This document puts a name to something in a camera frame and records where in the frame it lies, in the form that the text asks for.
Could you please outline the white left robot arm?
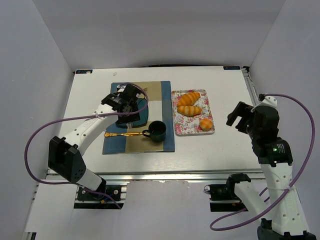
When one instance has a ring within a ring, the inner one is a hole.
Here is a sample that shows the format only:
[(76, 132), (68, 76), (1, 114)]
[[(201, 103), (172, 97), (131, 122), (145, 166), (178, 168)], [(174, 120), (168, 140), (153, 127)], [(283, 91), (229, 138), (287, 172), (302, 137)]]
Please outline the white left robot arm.
[(117, 91), (101, 100), (94, 113), (72, 132), (53, 137), (49, 142), (48, 167), (81, 186), (96, 199), (107, 196), (107, 182), (86, 167), (83, 155), (93, 141), (112, 124), (130, 124), (140, 119), (138, 100), (148, 99), (146, 91), (135, 83), (120, 84)]

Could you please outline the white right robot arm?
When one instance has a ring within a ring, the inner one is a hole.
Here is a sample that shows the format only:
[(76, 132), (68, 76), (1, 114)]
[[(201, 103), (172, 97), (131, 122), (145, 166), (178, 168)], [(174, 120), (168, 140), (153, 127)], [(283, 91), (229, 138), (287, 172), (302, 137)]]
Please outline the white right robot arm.
[(248, 176), (234, 174), (228, 178), (230, 191), (241, 199), (247, 210), (259, 216), (257, 237), (260, 240), (314, 240), (298, 205), (297, 190), (293, 182), (293, 158), (287, 141), (278, 136), (279, 113), (274, 105), (250, 106), (239, 102), (227, 116), (232, 126), (240, 117), (236, 129), (249, 135), (252, 150), (264, 174), (271, 210), (263, 213), (267, 205), (254, 191)]

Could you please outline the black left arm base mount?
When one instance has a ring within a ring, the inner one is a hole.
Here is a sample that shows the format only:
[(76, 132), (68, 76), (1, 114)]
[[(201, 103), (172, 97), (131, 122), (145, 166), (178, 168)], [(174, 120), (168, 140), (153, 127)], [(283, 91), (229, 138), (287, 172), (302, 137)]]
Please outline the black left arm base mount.
[(104, 193), (92, 193), (83, 187), (77, 189), (74, 209), (120, 210), (125, 202), (127, 187), (119, 184), (106, 185)]

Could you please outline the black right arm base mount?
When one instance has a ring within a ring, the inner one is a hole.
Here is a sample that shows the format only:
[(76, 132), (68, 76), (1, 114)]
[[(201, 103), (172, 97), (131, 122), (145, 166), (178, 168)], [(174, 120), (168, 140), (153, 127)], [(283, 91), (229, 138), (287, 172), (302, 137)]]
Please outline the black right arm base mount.
[(230, 193), (225, 184), (207, 184), (203, 191), (209, 195), (210, 211), (213, 213), (237, 212), (245, 208), (243, 202)]

